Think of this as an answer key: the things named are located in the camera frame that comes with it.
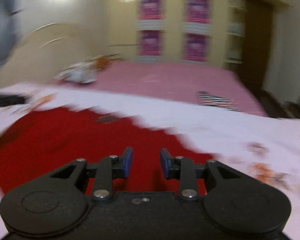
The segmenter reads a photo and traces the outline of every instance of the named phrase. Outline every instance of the small brown object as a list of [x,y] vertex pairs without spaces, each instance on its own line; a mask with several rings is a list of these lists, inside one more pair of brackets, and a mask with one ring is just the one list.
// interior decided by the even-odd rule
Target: small brown object
[[96,121],[98,123],[109,123],[109,122],[116,122],[118,120],[119,120],[119,118],[117,118],[113,115],[107,114],[107,115],[99,117]]
[[112,61],[122,60],[119,54],[102,56],[95,59],[95,67],[98,69],[106,69]]

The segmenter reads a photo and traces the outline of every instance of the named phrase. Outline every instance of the wall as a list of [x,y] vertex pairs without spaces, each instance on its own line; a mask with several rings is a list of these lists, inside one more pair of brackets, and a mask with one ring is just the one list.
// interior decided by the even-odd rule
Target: wall
[[67,22],[79,27],[83,38],[96,54],[105,52],[104,0],[17,0],[19,36],[52,22]]
[[281,60],[270,66],[265,86],[281,103],[300,102],[300,0],[290,3],[277,21],[282,52],[279,49],[273,56]]

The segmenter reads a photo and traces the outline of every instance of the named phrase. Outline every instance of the bolt head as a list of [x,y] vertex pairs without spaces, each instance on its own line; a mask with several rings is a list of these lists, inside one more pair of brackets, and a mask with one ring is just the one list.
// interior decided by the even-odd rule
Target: bolt head
[[95,192],[93,192],[93,195],[97,198],[106,198],[110,195],[110,192],[106,189],[98,189]]
[[150,201],[150,198],[144,197],[144,198],[141,199],[141,201],[142,201],[142,202],[149,202],[149,201]]
[[186,198],[194,198],[198,195],[198,192],[193,189],[185,189],[181,192],[181,195]]

